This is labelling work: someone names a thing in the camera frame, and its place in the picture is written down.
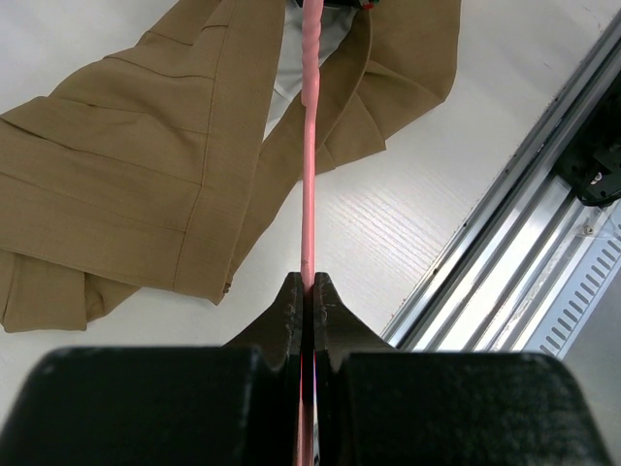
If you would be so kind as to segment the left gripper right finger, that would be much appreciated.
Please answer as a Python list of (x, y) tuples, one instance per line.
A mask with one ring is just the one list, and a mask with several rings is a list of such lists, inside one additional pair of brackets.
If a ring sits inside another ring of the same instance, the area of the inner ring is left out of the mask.
[(572, 373), (537, 352), (401, 352), (313, 287), (323, 465), (608, 465)]

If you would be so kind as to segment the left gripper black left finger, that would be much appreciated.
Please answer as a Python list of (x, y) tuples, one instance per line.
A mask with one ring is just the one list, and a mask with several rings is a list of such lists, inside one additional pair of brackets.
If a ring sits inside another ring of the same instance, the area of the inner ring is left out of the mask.
[(5, 465), (292, 465), (303, 286), (222, 347), (74, 347), (28, 375), (1, 433)]

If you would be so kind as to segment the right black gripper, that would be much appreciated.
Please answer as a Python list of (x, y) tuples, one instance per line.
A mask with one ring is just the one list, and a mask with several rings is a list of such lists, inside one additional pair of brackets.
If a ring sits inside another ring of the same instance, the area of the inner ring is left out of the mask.
[(379, 4), (379, 0), (321, 0), (323, 8), (332, 9), (372, 9)]

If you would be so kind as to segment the pink wire hanger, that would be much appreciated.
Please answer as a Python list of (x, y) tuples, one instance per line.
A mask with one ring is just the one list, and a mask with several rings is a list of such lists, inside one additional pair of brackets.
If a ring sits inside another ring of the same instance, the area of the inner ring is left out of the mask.
[(323, 8), (324, 3), (320, 0), (303, 3), (303, 83), (301, 93), (301, 101), (305, 107), (301, 244), (303, 330), (296, 459), (298, 465), (312, 465), (314, 463), (315, 355), (312, 298), (315, 276), (316, 118), (320, 89), (319, 51)]

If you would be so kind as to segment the tan brown skirt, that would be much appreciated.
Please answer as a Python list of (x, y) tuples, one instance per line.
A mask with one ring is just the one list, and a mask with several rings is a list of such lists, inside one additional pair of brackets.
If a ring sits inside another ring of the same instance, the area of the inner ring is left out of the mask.
[(218, 303), (303, 173), (300, 1), (180, 1), (1, 116), (1, 323)]

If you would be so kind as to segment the aluminium mounting rail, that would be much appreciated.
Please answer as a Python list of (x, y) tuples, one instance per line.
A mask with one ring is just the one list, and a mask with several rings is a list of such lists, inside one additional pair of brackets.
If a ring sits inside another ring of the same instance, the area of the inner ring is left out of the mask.
[(533, 350), (604, 225), (553, 172), (620, 69), (614, 18), (384, 331), (405, 351)]

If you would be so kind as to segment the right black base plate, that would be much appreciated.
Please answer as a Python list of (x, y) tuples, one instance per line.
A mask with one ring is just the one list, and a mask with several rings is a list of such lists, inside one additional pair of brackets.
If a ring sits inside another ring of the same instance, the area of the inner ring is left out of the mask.
[(574, 136), (555, 171), (587, 207), (606, 207), (620, 198), (620, 119), (594, 118)]

